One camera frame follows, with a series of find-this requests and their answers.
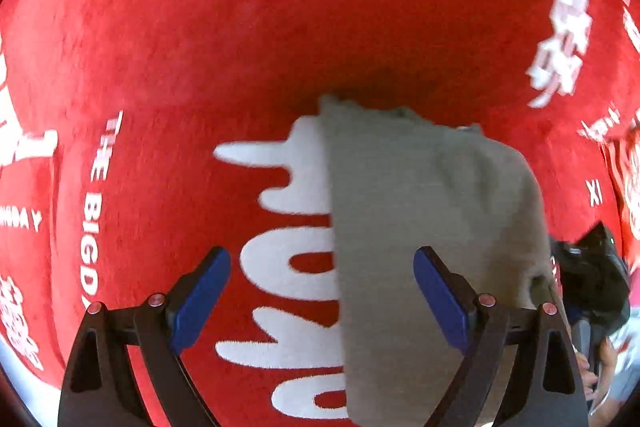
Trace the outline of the red patterned pillow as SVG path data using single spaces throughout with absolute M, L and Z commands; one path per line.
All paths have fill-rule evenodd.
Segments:
M 616 194 L 624 244 L 628 251 L 639 243 L 639 126 L 602 145 Z

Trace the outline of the grey knit sweater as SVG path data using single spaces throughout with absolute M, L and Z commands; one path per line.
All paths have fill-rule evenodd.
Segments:
M 421 426 L 480 325 L 472 295 L 536 309 L 559 298 L 538 182 L 476 129 L 322 98 L 349 419 Z

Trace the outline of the red printed bed blanket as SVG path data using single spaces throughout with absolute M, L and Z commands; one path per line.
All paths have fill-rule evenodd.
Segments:
M 1 365 L 58 422 L 86 309 L 229 282 L 186 370 L 225 426 L 347 413 L 322 98 L 520 152 L 550 237 L 623 239 L 602 145 L 639 109 L 639 0 L 2 0 Z

